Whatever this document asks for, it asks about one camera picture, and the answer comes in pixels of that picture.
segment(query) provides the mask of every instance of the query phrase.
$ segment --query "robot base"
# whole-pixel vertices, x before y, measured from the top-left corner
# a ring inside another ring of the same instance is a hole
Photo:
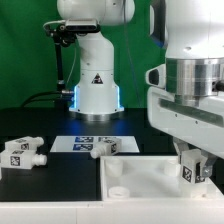
[[[77,111],[72,111],[71,108],[69,110],[69,114],[71,117],[85,120],[85,121],[95,121],[95,122],[106,122],[114,119],[120,119],[123,117],[124,110],[120,110],[118,112],[112,114],[82,114]]]

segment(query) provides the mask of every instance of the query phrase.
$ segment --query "black cable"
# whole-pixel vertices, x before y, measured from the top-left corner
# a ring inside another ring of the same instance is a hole
[[[131,51],[130,51],[130,47],[129,47],[130,45],[129,45],[129,39],[128,39],[128,29],[127,29],[127,20],[126,20],[126,12],[125,12],[126,0],[123,0],[123,5],[124,5],[124,34],[125,34],[126,48],[127,48],[127,52],[128,52],[129,63],[130,63],[130,66],[131,66],[131,74],[132,74],[132,79],[133,79],[133,82],[134,82],[136,97],[137,97],[137,100],[138,100],[138,106],[139,106],[139,108],[141,108],[142,104],[141,104],[141,99],[140,99],[140,93],[139,93],[139,88],[138,88],[138,85],[137,85],[135,68],[134,68],[133,60],[132,60],[132,57],[131,57]]]
[[[30,101],[32,101],[34,98],[40,97],[40,96],[48,96],[48,95],[57,95],[61,94],[61,91],[50,91],[50,92],[43,92],[43,93],[37,93],[29,97],[27,100],[25,100],[21,107],[24,107],[26,104],[28,104]]]
[[[57,99],[57,98],[30,100],[29,102],[27,102],[26,104],[24,104],[23,107],[25,107],[27,104],[34,103],[34,102],[47,102],[47,101],[52,101],[52,102],[54,103],[54,101],[55,101],[56,99]]]
[[[54,37],[54,46],[55,46],[55,53],[56,53],[56,67],[57,67],[57,75],[58,75],[58,83],[57,83],[57,90],[65,89],[65,81],[63,75],[63,65],[62,65],[62,52],[61,52],[61,44],[60,38]]]

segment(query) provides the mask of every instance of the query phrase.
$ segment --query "warning label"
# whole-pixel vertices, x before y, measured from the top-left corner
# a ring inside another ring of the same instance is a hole
[[[96,77],[93,79],[92,84],[103,84],[103,81],[99,74],[97,74]]]

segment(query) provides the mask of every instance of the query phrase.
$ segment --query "green backdrop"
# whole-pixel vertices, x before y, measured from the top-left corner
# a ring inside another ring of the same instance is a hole
[[[149,3],[149,0],[135,0],[135,15],[128,24],[142,107],[146,107],[148,89],[145,71],[164,61],[164,51],[148,36]],[[18,107],[33,94],[56,90],[54,45],[42,29],[45,22],[60,19],[56,5],[57,0],[0,0],[0,109]],[[125,108],[137,108],[124,26],[103,27],[102,33],[115,47],[115,81],[121,88],[121,104]],[[74,47],[78,50],[74,45],[63,49],[65,79],[73,63]],[[78,81],[79,60],[69,88]]]

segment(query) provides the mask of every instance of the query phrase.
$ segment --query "white platform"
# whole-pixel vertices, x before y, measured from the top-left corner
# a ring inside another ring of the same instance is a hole
[[[139,152],[133,136],[57,136],[51,152],[88,152],[100,138],[105,137],[120,138],[122,140],[121,152]]]

